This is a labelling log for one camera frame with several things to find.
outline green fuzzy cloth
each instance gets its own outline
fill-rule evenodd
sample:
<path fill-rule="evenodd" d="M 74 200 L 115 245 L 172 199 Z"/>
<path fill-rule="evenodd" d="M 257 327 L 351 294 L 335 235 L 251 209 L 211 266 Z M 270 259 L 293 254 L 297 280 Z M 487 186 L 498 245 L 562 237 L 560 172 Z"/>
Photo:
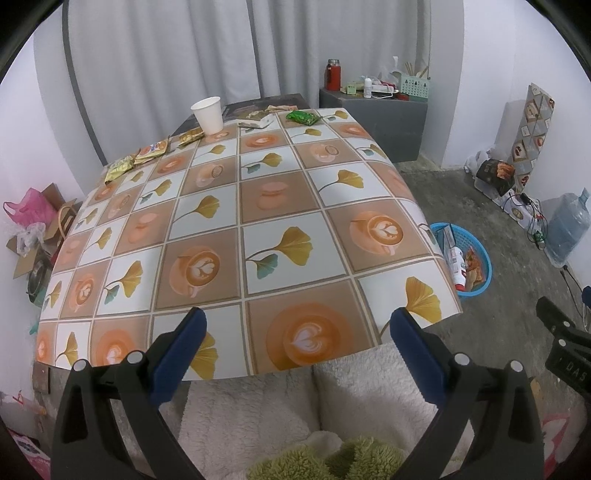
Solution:
<path fill-rule="evenodd" d="M 321 460 L 302 445 L 253 466 L 248 480 L 389 480 L 404 462 L 404 452 L 373 438 L 345 442 Z"/>

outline paper cup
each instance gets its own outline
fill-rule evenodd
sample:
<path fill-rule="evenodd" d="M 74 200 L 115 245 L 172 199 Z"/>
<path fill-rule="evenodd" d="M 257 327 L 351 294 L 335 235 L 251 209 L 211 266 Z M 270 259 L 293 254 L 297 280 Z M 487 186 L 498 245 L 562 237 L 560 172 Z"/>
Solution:
<path fill-rule="evenodd" d="M 220 97 L 209 97 L 195 103 L 191 110 L 206 135 L 213 135 L 223 129 Z"/>

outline ginkgo leaf print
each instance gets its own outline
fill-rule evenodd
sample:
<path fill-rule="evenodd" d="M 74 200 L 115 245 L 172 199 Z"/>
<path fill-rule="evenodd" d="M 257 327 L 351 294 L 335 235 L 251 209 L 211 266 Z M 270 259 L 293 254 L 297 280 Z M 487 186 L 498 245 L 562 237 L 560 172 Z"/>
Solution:
<path fill-rule="evenodd" d="M 195 208 L 195 210 L 191 210 L 189 213 L 181 215 L 174 222 L 178 222 L 181 218 L 186 217 L 187 215 L 191 215 L 192 213 L 199 213 L 205 218 L 213 218 L 214 215 L 217 213 L 218 208 L 220 208 L 220 201 L 213 195 L 207 195 L 206 197 L 202 198 L 201 202 L 199 202 L 199 205 L 197 205 L 197 208 Z"/>
<path fill-rule="evenodd" d="M 51 291 L 51 293 L 45 297 L 45 301 L 43 302 L 43 310 L 45 310 L 47 308 L 47 305 L 49 304 L 51 306 L 51 308 L 53 308 L 57 302 L 57 299 L 60 297 L 60 293 L 61 293 L 61 280 L 56 283 L 56 286 L 53 287 L 53 290 Z"/>
<path fill-rule="evenodd" d="M 103 250 L 106 244 L 111 240 L 111 235 L 113 234 L 113 230 L 111 227 L 107 227 L 104 232 L 101 233 L 99 239 L 96 242 L 91 243 L 88 247 L 84 249 L 86 252 L 90 247 L 93 245 L 98 245 L 99 249 Z"/>
<path fill-rule="evenodd" d="M 369 149 L 373 152 L 376 152 L 378 155 L 380 155 L 380 157 L 386 158 L 386 154 L 384 153 L 384 151 L 379 148 L 376 144 L 371 144 L 369 146 Z"/>
<path fill-rule="evenodd" d="M 441 306 L 439 298 L 433 292 L 433 289 L 426 283 L 420 281 L 417 277 L 408 277 L 406 280 L 406 309 L 409 312 L 416 313 L 429 323 L 437 323 L 441 320 Z M 386 323 L 380 337 L 388 329 L 390 321 Z"/>
<path fill-rule="evenodd" d="M 357 147 L 355 150 L 361 150 L 366 157 L 373 157 L 374 154 L 378 154 L 380 157 L 387 158 L 384 151 L 374 143 L 370 144 L 369 147 Z"/>
<path fill-rule="evenodd" d="M 142 195 L 140 197 L 140 204 L 147 202 L 148 200 L 150 200 L 151 196 L 155 193 L 156 195 L 158 195 L 159 197 L 161 197 L 162 195 L 164 195 L 168 189 L 170 188 L 170 186 L 173 184 L 173 182 L 170 179 L 164 180 L 160 185 L 158 185 L 154 190 L 150 190 L 148 193 Z"/>
<path fill-rule="evenodd" d="M 249 163 L 248 165 L 244 165 L 242 168 L 246 169 L 246 173 L 254 173 L 261 168 L 262 163 L 268 167 L 276 168 L 279 166 L 282 160 L 283 158 L 281 155 L 271 152 L 265 155 L 261 161 Z"/>
<path fill-rule="evenodd" d="M 278 257 L 275 254 L 267 255 L 265 258 L 255 260 L 254 257 L 266 252 L 277 251 L 284 254 L 295 265 L 303 267 L 310 258 L 313 250 L 310 237 L 299 227 L 291 226 L 284 233 L 281 242 L 272 248 L 265 248 L 252 254 L 245 261 L 253 262 L 256 265 L 256 277 L 260 280 L 272 274 L 277 268 Z"/>
<path fill-rule="evenodd" d="M 82 225 L 84 222 L 86 222 L 86 224 L 88 225 L 89 223 L 91 223 L 92 219 L 96 216 L 96 214 L 99 212 L 98 208 L 93 209 L 88 215 L 86 215 L 82 220 L 80 220 L 77 224 L 76 224 L 76 228 L 78 228 L 80 225 Z"/>
<path fill-rule="evenodd" d="M 131 177 L 129 179 L 129 181 L 132 181 L 135 183 L 135 182 L 139 181 L 141 179 L 141 177 L 143 177 L 143 176 L 144 176 L 144 171 L 141 170 L 141 171 L 137 172 L 133 177 Z"/>
<path fill-rule="evenodd" d="M 311 135 L 312 137 L 321 137 L 322 132 L 316 128 L 306 128 L 303 133 L 296 134 L 292 138 L 299 137 L 300 135 Z"/>
<path fill-rule="evenodd" d="M 76 341 L 76 335 L 74 335 L 74 332 L 70 332 L 66 342 L 66 349 L 56 357 L 56 362 L 62 355 L 67 358 L 70 366 L 74 365 L 78 360 L 78 342 Z"/>
<path fill-rule="evenodd" d="M 191 360 L 191 368 L 204 380 L 212 380 L 216 372 L 216 361 L 218 359 L 215 338 L 209 332 L 205 334 L 199 350 Z"/>
<path fill-rule="evenodd" d="M 350 187 L 354 187 L 356 189 L 363 188 L 363 178 L 358 173 L 349 170 L 339 170 L 339 173 L 337 174 L 337 180 L 319 188 L 318 192 L 320 193 L 326 187 L 330 187 L 331 185 L 336 185 L 338 183 L 349 185 Z"/>
<path fill-rule="evenodd" d="M 334 121 L 337 119 L 337 117 L 339 117 L 343 120 L 347 120 L 349 118 L 349 115 L 347 114 L 347 112 L 343 112 L 342 110 L 337 110 L 332 115 L 325 115 L 322 118 L 328 118 L 330 121 Z"/>
<path fill-rule="evenodd" d="M 119 293 L 119 285 L 117 284 L 121 284 L 125 296 L 130 298 L 134 294 L 137 286 L 142 281 L 143 273 L 144 269 L 142 268 L 142 262 L 140 260 L 133 262 L 128 268 L 127 273 L 122 278 L 114 280 L 103 287 L 103 290 L 107 291 L 105 304 L 112 302 Z"/>
<path fill-rule="evenodd" d="M 202 157 L 204 155 L 207 155 L 208 153 L 213 153 L 214 155 L 221 155 L 222 153 L 224 153 L 225 150 L 226 150 L 226 146 L 225 145 L 218 144 L 218 145 L 215 145 L 214 147 L 212 147 L 211 150 L 206 151 L 206 152 L 203 152 L 200 155 L 197 155 L 196 158 Z"/>

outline pink plastic bag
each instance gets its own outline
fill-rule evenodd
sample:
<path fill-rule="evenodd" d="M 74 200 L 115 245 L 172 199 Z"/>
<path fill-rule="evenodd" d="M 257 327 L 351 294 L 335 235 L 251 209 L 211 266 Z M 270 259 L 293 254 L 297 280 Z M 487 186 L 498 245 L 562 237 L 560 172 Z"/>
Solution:
<path fill-rule="evenodd" d="M 51 203 L 47 201 L 41 192 L 35 189 L 28 189 L 20 203 L 4 202 L 3 207 L 12 221 L 24 228 L 37 222 L 45 223 L 49 227 L 49 224 L 57 215 Z"/>

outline checkered tablecloth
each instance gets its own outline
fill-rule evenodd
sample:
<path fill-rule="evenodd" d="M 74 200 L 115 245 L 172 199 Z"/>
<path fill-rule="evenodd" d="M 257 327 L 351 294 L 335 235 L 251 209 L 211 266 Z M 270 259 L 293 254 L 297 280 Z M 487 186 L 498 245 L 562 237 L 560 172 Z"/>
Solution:
<path fill-rule="evenodd" d="M 343 109 L 311 127 L 228 122 L 91 192 L 57 259 L 37 360 L 71 368 L 146 350 L 207 316 L 186 380 L 311 365 L 460 312 L 412 193 Z"/>

